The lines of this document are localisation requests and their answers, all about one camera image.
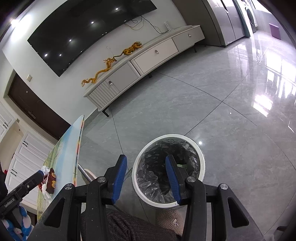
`brown door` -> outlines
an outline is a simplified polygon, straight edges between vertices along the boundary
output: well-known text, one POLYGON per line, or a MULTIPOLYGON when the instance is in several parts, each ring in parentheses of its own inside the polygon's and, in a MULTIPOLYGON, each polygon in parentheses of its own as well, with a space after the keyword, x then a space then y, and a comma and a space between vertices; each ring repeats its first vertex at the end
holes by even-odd
POLYGON ((16 74, 8 96, 37 125, 59 140, 70 124, 49 108, 16 74))

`purple bin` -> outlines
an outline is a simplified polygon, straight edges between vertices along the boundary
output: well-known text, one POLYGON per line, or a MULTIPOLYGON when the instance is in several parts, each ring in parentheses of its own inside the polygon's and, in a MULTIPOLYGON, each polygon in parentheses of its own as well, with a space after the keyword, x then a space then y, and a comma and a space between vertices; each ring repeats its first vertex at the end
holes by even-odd
POLYGON ((269 24, 269 27, 270 27, 271 36, 275 37, 277 39, 281 39, 281 34, 279 32, 279 27, 275 26, 275 25, 273 25, 271 23, 269 24))

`refrigerator handle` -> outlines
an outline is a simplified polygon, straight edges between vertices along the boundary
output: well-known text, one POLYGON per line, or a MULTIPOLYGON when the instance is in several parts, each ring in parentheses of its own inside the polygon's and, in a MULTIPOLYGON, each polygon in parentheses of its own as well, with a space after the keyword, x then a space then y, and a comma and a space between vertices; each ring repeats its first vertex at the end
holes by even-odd
POLYGON ((223 0, 221 0, 221 3, 223 4, 223 7, 224 7, 225 11, 226 11, 227 13, 229 13, 228 10, 227 10, 227 8, 226 8, 226 6, 225 6, 225 4, 224 4, 224 2, 223 2, 223 0))

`trash bag liner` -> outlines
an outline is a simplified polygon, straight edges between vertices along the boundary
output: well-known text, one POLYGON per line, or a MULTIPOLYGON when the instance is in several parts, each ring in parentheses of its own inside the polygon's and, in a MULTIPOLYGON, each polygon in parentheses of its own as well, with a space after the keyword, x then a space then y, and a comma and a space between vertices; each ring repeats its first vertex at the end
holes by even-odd
POLYGON ((165 158, 169 154, 186 169, 189 176, 198 179, 200 174, 200 159, 187 141, 173 137, 156 141, 142 154, 136 173, 141 192, 156 203, 176 201, 165 169, 165 158))

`tv stand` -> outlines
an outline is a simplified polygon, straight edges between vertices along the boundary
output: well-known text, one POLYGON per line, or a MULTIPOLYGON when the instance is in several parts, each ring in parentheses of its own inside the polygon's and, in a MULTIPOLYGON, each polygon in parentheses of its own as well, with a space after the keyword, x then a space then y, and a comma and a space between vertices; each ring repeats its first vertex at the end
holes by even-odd
POLYGON ((144 44, 131 55, 124 56, 111 70, 102 73, 96 84, 89 84, 84 97, 88 98, 107 117, 106 109, 127 89, 151 71, 193 47, 204 39, 200 25, 184 26, 166 32, 144 44))

